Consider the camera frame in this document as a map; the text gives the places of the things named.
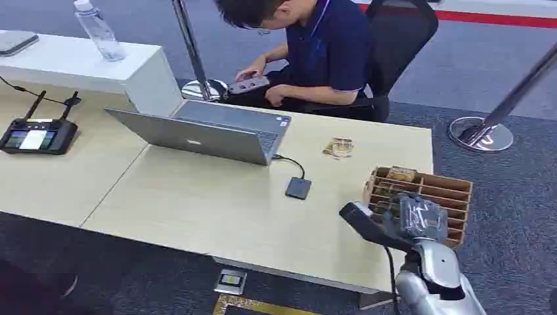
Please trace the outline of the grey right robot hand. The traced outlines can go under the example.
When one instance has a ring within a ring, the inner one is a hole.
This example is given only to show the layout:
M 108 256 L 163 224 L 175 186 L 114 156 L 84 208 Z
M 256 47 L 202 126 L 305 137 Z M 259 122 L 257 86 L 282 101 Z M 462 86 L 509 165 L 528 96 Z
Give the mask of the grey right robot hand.
M 382 226 L 384 247 L 409 252 L 421 242 L 444 244 L 448 214 L 437 203 L 416 194 L 398 193 L 385 205 Z

